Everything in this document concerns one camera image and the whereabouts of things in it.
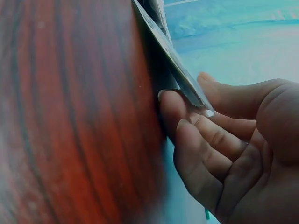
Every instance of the light blue wall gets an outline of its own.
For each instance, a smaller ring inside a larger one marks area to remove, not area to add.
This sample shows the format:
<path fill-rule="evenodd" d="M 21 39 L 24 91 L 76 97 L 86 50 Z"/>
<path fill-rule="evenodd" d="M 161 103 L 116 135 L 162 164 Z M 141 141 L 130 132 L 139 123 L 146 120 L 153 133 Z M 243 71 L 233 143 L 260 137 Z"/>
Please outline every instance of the light blue wall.
<path fill-rule="evenodd" d="M 170 5 L 165 13 L 173 44 L 194 77 L 206 71 L 232 85 L 299 82 L 298 0 L 200 0 Z M 216 223 L 211 215 L 208 224 Z"/>

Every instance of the wood grain surface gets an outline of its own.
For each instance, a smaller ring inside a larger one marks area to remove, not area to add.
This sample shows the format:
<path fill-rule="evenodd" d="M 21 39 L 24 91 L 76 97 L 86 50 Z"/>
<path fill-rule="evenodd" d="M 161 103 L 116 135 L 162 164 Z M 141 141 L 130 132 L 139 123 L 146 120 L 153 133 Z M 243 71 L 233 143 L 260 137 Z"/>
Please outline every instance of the wood grain surface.
<path fill-rule="evenodd" d="M 130 0 L 0 0 L 0 224 L 182 223 L 137 27 Z"/>

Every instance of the finger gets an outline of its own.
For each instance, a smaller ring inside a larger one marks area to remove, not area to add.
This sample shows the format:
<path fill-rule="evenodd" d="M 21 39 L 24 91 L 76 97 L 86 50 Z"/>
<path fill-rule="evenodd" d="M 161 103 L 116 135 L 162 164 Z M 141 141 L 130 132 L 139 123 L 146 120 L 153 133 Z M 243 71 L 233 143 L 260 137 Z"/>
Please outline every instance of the finger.
<path fill-rule="evenodd" d="M 178 122 L 188 117 L 186 103 L 176 91 L 164 91 L 158 95 L 160 111 L 165 129 L 172 142 L 175 142 L 175 134 Z"/>
<path fill-rule="evenodd" d="M 242 156 L 234 162 L 224 181 L 216 214 L 221 222 L 228 222 L 238 203 L 244 196 L 249 196 L 250 190 L 256 185 L 262 174 L 261 152 L 254 145 L 249 145 Z"/>
<path fill-rule="evenodd" d="M 231 161 L 237 160 L 247 146 L 245 142 L 202 115 L 192 113 L 190 119 L 211 147 Z"/>
<path fill-rule="evenodd" d="M 214 77 L 212 77 L 211 75 L 209 75 L 209 73 L 204 72 L 204 71 L 199 73 L 199 77 L 201 77 L 202 79 L 204 79 L 206 81 L 216 82 L 216 79 L 214 79 Z"/>
<path fill-rule="evenodd" d="M 189 193 L 205 208 L 215 214 L 222 192 L 222 183 L 217 180 L 202 162 L 201 150 L 206 147 L 199 138 L 196 127 L 186 120 L 177 127 L 174 163 Z"/>
<path fill-rule="evenodd" d="M 209 119 L 244 141 L 249 141 L 251 139 L 256 128 L 255 120 L 234 119 L 218 112 L 215 112 L 215 115 Z"/>
<path fill-rule="evenodd" d="M 263 100 L 276 88 L 290 82 L 275 79 L 247 86 L 231 86 L 206 81 L 199 76 L 198 83 L 219 113 L 236 119 L 255 119 Z"/>

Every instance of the knuckle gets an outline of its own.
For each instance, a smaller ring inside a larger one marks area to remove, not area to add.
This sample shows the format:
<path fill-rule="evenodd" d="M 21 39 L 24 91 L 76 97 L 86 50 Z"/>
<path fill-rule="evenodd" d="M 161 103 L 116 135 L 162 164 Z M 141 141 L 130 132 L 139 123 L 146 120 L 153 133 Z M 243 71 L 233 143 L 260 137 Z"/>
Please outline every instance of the knuckle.
<path fill-rule="evenodd" d="M 211 145 L 220 145 L 224 142 L 226 137 L 226 131 L 221 128 L 215 132 L 213 137 L 211 138 L 211 141 L 209 142 Z"/>

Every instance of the reddish-brown wooden panel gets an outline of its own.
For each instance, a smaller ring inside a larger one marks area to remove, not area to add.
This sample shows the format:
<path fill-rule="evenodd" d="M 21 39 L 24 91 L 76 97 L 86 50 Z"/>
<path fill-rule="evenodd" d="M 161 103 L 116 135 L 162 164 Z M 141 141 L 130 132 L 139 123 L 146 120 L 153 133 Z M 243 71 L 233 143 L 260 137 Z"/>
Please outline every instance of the reddish-brown wooden panel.
<path fill-rule="evenodd" d="M 198 223 L 145 52 L 130 0 L 0 0 L 1 224 Z"/>

